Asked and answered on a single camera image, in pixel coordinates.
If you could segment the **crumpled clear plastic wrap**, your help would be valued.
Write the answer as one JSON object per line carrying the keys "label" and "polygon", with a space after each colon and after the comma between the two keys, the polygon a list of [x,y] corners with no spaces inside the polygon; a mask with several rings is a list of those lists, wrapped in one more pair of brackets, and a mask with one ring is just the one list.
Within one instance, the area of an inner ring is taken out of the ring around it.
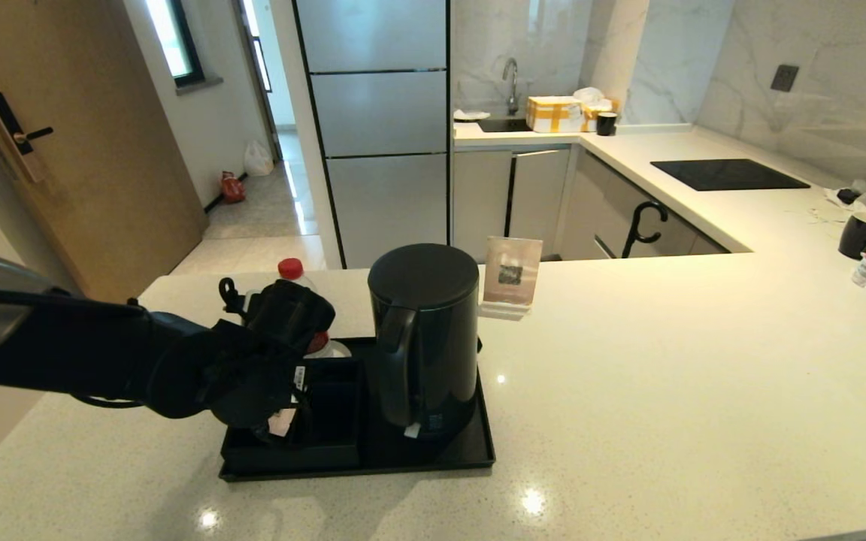
{"label": "crumpled clear plastic wrap", "polygon": [[866,181],[857,179],[848,187],[823,189],[829,202],[848,212],[866,211]]}

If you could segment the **chrome sink faucet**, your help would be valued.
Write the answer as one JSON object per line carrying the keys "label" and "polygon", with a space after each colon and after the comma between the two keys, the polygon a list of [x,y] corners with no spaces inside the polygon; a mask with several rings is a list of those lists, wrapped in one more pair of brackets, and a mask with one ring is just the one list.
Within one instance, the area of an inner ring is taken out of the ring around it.
{"label": "chrome sink faucet", "polygon": [[519,112],[519,93],[518,93],[518,72],[519,66],[515,58],[510,57],[504,64],[502,80],[508,82],[508,96],[506,98],[506,107],[508,116],[515,116]]}

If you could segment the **cardboard box with yellow tape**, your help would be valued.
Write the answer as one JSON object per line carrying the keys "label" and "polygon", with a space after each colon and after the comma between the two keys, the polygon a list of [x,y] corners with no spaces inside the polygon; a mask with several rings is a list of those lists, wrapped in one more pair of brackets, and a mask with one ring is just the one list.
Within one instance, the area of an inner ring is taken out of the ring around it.
{"label": "cardboard box with yellow tape", "polygon": [[525,118],[538,133],[583,132],[586,123],[582,102],[571,96],[530,96]]}

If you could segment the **red-capped water bottle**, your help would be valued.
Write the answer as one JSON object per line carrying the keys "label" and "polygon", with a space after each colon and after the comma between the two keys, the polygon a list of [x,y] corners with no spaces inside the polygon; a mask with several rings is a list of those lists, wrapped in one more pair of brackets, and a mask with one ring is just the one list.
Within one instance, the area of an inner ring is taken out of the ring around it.
{"label": "red-capped water bottle", "polygon": [[[309,288],[312,292],[317,292],[316,285],[306,277],[302,260],[298,258],[286,258],[277,264],[277,271],[282,280],[295,282],[299,286]],[[330,342],[330,336],[327,331],[318,331],[313,336],[312,341],[306,350],[306,358],[319,358],[327,356],[326,350]]]}

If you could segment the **white plastic bag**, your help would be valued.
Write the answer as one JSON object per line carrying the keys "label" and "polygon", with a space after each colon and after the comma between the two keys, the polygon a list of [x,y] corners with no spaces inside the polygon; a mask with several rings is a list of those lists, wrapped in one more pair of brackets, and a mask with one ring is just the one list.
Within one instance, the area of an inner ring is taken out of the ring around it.
{"label": "white plastic bag", "polygon": [[267,176],[274,171],[274,157],[267,147],[258,141],[251,141],[244,151],[244,172],[248,176]]}

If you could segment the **grey kitchen cabinet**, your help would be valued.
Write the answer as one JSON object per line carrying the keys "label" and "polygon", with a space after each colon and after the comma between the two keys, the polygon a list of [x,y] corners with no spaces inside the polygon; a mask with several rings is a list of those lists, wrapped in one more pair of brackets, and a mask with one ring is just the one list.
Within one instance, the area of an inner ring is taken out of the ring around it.
{"label": "grey kitchen cabinet", "polygon": [[[453,245],[481,263],[490,236],[542,240],[546,261],[621,259],[633,211],[646,200],[659,202],[580,145],[460,150]],[[643,213],[640,233],[656,231],[661,239],[636,243],[629,258],[724,251],[674,211],[663,223],[653,209]]]}

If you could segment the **wooden door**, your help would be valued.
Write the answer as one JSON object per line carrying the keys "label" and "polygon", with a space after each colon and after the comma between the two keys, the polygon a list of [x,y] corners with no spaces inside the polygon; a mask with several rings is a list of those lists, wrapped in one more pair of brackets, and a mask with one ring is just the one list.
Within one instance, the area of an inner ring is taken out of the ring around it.
{"label": "wooden door", "polygon": [[200,242],[204,208],[123,0],[0,0],[0,92],[51,178],[14,191],[87,297],[138,297]]}

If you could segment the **black electric kettle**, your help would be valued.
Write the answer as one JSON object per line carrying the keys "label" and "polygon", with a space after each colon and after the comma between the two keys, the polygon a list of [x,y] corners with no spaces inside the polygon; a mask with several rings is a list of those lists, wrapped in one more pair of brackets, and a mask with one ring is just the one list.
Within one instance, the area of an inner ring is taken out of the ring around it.
{"label": "black electric kettle", "polygon": [[381,419],[406,438],[447,438],[471,420],[478,288],[477,262],[446,244],[402,246],[371,267],[376,343],[365,375]]}

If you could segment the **black mug white inside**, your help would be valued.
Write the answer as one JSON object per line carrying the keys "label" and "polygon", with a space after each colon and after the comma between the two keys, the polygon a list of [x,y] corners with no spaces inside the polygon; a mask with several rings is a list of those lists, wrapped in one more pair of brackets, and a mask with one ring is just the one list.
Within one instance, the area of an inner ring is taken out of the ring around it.
{"label": "black mug white inside", "polygon": [[866,253],[866,211],[852,213],[842,230],[838,252],[853,260],[862,260]]}

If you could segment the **black compartment organizer box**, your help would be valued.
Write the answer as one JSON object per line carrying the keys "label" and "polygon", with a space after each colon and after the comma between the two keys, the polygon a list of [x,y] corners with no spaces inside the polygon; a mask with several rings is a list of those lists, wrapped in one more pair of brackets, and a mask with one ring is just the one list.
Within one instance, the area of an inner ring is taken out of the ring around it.
{"label": "black compartment organizer box", "polygon": [[361,383],[361,366],[354,358],[309,360],[302,397],[283,436],[227,429],[221,479],[306,476],[357,467]]}

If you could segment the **small yellow taped box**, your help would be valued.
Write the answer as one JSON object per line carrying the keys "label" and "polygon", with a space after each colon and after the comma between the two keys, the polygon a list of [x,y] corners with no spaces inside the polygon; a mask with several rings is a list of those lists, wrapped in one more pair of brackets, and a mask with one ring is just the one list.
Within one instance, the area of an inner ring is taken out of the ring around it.
{"label": "small yellow taped box", "polygon": [[597,131],[599,119],[602,116],[616,116],[616,110],[618,110],[619,102],[618,100],[614,100],[611,98],[601,98],[598,100],[592,101],[582,101],[582,132],[592,133]]}

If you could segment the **silver refrigerator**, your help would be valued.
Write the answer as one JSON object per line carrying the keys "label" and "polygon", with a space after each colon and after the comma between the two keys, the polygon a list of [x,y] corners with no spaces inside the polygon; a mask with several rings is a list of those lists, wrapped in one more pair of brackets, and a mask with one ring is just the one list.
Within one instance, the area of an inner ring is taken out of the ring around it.
{"label": "silver refrigerator", "polygon": [[341,264],[448,240],[450,0],[292,0]]}

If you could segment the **acrylic QR code sign stand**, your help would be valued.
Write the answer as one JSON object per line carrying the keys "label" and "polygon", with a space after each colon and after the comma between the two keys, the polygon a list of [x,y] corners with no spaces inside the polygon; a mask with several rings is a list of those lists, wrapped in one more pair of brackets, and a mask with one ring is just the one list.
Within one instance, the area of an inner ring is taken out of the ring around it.
{"label": "acrylic QR code sign stand", "polygon": [[542,240],[488,237],[479,315],[519,321],[531,312],[542,249]]}

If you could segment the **black framed window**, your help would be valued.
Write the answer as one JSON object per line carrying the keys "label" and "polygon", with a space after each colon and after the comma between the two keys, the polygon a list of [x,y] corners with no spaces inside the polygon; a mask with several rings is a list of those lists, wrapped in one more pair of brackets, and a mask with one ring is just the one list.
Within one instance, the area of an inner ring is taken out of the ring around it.
{"label": "black framed window", "polygon": [[182,0],[144,0],[176,89],[205,82]]}

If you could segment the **black serving tray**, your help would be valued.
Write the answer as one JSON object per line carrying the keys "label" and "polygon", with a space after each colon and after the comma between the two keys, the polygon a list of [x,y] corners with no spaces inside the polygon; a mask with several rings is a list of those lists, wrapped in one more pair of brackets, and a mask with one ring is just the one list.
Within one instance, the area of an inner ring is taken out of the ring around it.
{"label": "black serving tray", "polygon": [[463,449],[416,449],[412,446],[396,445],[392,441],[392,432],[395,427],[387,424],[381,414],[372,403],[368,393],[365,375],[361,360],[374,348],[375,341],[368,337],[341,339],[340,341],[352,352],[351,358],[359,361],[362,377],[361,410],[359,425],[359,456],[360,463],[357,467],[342,470],[328,470],[328,472],[313,473],[306,476],[286,477],[259,477],[258,479],[222,479],[224,482],[267,482],[267,480],[280,479],[309,479],[310,477],[330,476],[360,476],[360,475],[388,475],[388,473],[419,473],[427,470],[464,470],[491,468],[495,463],[496,455],[494,441],[490,429],[490,421],[486,411],[486,402],[483,390],[477,388],[474,411],[471,420],[479,422],[480,431],[478,441]]}

